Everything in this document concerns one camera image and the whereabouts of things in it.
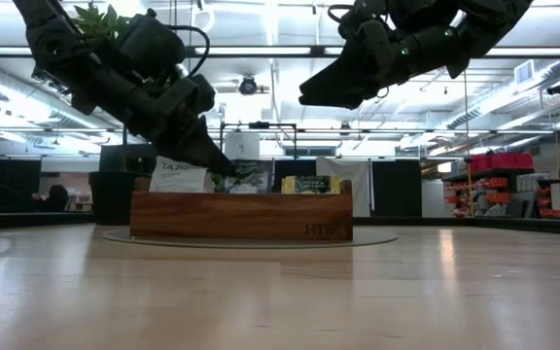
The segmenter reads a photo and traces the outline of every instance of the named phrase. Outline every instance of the red container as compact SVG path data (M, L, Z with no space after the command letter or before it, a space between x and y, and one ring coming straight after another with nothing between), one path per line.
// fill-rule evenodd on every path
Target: red container
M472 156L471 172L485 171L492 168L490 157L486 155Z
M490 157L491 168L493 169L532 169L533 156L528 153L515 154L503 153L495 154Z

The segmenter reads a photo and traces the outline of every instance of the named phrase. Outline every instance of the pipe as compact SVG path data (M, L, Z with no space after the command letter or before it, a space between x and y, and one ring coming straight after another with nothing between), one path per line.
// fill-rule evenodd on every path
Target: pipe
M64 118L79 123L85 127L113 127L97 117L86 116L74 109L56 96L36 89L35 87L18 80L6 73L0 71L0 92L11 100L25 101L26 103L41 109L50 109L53 112L61 114Z
M543 87L554 84L560 80L560 61L551 64L542 64L541 61L535 61L535 74L537 74L537 82L531 87L523 87L515 81L515 77L508 79L495 88L490 89L475 98L468 107L466 112L465 106L453 111L446 123L441 127L446 126L454 129L463 123L472 121L474 119L483 117L514 100L522 97L524 92L531 89L541 89Z

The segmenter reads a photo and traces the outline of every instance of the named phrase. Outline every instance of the round platform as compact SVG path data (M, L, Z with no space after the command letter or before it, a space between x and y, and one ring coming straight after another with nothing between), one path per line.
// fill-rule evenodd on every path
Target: round platform
M397 235L382 227L354 227L354 240L342 241L303 241L270 239L226 239L226 238L184 238L184 237L133 237L128 228L110 230L103 233L109 240L182 248L223 248L223 249L311 249L359 247L382 244L397 240Z

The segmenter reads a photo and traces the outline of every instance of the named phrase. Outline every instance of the ceiling duct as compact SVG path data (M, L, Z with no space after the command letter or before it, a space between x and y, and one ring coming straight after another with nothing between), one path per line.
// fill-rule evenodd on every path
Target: ceiling duct
M446 127L454 129L463 123L483 117L499 108L502 108L522 96L522 93L533 88L548 88L560 80L560 61L532 60L532 81L516 81L519 76L513 77L497 87L490 89L473 99L468 106L453 111L446 122Z
M55 113L64 119L69 119L77 124L83 125L85 127L111 127L112 125L100 120L94 116L86 116L81 112L77 111L66 102L57 98L56 96L50 95L44 91L36 89L35 87L20 81L19 79L13 78L10 75L0 71L0 92L6 95L5 89L9 91L20 94L23 96L29 96L32 101L37 101L44 106L50 108Z

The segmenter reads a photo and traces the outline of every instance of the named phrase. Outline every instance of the cable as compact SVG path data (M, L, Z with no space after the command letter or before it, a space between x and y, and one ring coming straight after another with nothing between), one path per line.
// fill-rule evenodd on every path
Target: cable
M209 51L211 50L211 40L209 39L209 36L202 29L190 25L166 25L166 26L172 30L189 30L190 32L196 32L200 34L200 36L204 39L205 42L204 53L202 54L202 57L195 65L193 70L191 70L190 74L188 75L188 77L193 76L195 73L197 73L197 71L202 66L202 63L204 63L204 61L209 55Z
M344 5L344 4L336 4L330 5L328 7L328 16L333 19L333 21L340 23L340 18L337 17L335 14L332 13L333 10L351 10L353 8L352 5Z

